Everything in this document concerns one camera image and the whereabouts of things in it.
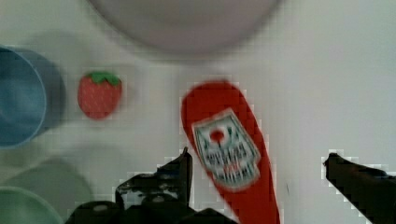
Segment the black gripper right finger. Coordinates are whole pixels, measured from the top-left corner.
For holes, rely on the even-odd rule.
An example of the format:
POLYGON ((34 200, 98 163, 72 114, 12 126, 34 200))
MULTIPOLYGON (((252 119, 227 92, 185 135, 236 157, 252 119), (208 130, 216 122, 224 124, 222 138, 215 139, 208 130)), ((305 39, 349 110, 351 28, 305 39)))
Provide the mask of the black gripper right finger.
POLYGON ((395 224, 395 176, 330 153, 326 179, 373 224, 395 224))

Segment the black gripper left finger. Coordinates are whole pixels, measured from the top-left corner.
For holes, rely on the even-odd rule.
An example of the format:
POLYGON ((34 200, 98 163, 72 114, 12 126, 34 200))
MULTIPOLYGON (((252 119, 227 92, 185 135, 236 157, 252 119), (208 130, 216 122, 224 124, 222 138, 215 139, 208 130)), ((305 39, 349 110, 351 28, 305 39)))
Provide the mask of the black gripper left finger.
POLYGON ((153 174, 135 175, 115 200, 80 205, 64 224, 237 224, 212 208, 189 207, 192 157, 187 149, 153 174))

